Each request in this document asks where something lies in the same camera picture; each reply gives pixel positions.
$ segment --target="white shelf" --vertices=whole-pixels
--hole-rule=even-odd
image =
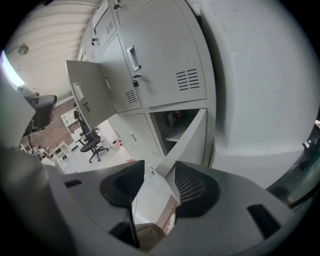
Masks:
[[[164,139],[169,142],[178,142],[181,136],[185,133],[188,129],[189,125],[191,124],[193,118],[186,119],[179,124],[174,126],[168,126],[165,131]]]

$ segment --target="black office chair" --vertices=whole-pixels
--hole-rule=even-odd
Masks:
[[[104,148],[103,146],[98,146],[98,144],[101,142],[100,136],[96,133],[95,129],[89,131],[87,134],[84,135],[87,138],[87,143],[83,144],[82,141],[80,140],[80,143],[83,144],[83,147],[80,149],[81,152],[88,152],[92,151],[92,156],[89,159],[89,163],[91,164],[91,159],[94,156],[98,157],[98,161],[100,162],[101,159],[99,158],[99,152],[106,150],[109,151],[109,149],[106,147]]]

